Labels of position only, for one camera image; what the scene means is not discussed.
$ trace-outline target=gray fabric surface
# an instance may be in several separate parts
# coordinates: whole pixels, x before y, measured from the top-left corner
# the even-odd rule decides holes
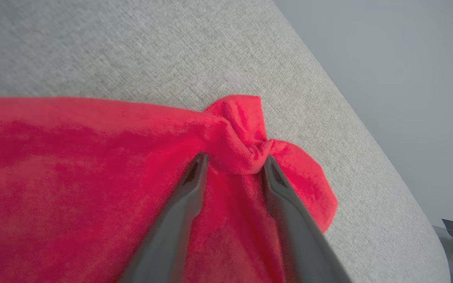
[[[355,282],[450,281],[414,197],[272,2],[0,0],[0,96],[202,110],[234,93],[322,165],[339,202],[326,238]]]

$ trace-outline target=cushion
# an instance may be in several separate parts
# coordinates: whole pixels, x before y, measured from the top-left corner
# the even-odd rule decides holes
[[[235,93],[322,166],[338,200],[325,237],[355,282],[450,281],[410,190],[270,0],[0,0],[0,96],[203,110]]]

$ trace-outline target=red towel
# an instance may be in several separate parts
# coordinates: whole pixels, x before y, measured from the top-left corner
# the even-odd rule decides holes
[[[0,98],[0,282],[113,282],[187,164],[209,154],[183,282],[283,282],[260,170],[279,163],[325,231],[337,201],[302,149],[267,140],[258,97],[203,112],[86,98]]]

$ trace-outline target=gray wall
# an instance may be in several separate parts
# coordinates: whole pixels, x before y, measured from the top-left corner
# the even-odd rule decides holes
[[[453,0],[275,0],[429,221],[453,220]]]

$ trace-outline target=fabric texture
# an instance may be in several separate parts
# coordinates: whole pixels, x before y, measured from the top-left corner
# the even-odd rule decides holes
[[[228,96],[204,112],[0,99],[0,282],[117,281],[199,152],[210,161],[183,282],[284,282],[261,192],[267,156],[322,231],[337,201],[308,154],[267,140],[260,99],[251,96]]]
[[[271,0],[0,0],[0,96],[202,111],[234,93],[322,166],[340,204],[325,237],[354,282],[450,281],[410,190]]]

